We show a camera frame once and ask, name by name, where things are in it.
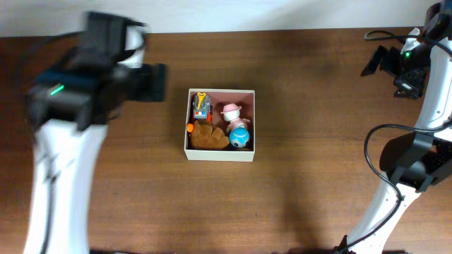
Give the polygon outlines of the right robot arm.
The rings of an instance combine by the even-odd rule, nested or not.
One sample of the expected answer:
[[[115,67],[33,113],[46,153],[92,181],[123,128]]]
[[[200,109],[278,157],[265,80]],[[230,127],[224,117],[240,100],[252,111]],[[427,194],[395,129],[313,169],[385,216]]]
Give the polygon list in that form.
[[[378,47],[362,75],[385,71],[394,77],[395,97],[424,101],[413,127],[386,123],[368,132],[365,143],[382,128],[405,135],[386,143],[378,167],[370,165],[381,179],[379,187],[361,222],[334,253],[383,253],[406,209],[451,175],[451,0],[430,6],[421,30],[407,35],[374,30],[364,38],[398,40],[403,48]]]

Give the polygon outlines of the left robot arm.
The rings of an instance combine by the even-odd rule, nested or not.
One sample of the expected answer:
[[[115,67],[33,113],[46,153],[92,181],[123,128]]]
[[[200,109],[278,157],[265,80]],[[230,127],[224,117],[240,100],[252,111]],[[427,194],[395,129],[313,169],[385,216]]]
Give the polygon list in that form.
[[[25,94],[33,180],[25,253],[89,253],[97,158],[122,104],[161,102],[167,67],[143,61],[148,26],[90,11],[78,43]]]

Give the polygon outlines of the brown plush toy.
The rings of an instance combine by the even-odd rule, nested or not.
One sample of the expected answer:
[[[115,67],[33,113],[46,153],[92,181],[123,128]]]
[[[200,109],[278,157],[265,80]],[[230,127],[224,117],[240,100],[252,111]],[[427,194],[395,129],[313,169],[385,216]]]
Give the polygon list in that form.
[[[230,141],[225,132],[204,119],[198,119],[186,126],[191,148],[195,150],[223,150]]]

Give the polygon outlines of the pink white duck toy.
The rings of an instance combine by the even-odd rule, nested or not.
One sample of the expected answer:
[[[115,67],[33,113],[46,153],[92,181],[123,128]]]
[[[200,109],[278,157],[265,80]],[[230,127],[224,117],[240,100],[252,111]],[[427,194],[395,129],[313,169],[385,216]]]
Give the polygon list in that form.
[[[220,113],[222,114],[224,120],[229,123],[226,127],[226,134],[229,134],[231,131],[237,128],[244,128],[246,130],[248,129],[248,125],[251,121],[248,119],[243,119],[240,116],[241,109],[241,106],[238,106],[234,103],[226,104],[223,107]]]

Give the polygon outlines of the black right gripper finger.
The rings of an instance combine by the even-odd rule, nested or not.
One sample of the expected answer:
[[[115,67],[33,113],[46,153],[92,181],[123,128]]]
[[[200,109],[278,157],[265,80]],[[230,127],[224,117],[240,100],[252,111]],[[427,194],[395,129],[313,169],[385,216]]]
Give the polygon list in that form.
[[[398,89],[395,91],[394,97],[419,99],[422,96],[422,91],[418,87],[413,87],[406,83],[397,83],[396,87]]]
[[[370,58],[368,64],[364,67],[361,72],[361,76],[372,75],[376,72],[377,68],[381,64],[383,58],[387,55],[388,50],[383,46],[379,46]]]

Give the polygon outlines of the red grey toy truck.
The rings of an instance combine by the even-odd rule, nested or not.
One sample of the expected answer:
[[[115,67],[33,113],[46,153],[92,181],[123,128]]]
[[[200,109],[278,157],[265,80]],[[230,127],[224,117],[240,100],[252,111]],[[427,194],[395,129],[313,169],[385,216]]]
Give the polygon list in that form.
[[[192,118],[196,120],[212,121],[213,107],[210,96],[205,92],[197,92],[192,100]]]

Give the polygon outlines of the blue white ball toy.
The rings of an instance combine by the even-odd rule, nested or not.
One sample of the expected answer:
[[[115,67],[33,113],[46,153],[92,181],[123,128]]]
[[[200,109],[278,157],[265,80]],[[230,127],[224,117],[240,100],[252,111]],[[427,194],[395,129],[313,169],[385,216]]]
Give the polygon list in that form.
[[[230,135],[230,144],[235,148],[244,148],[249,144],[250,134],[245,128],[236,128]]]

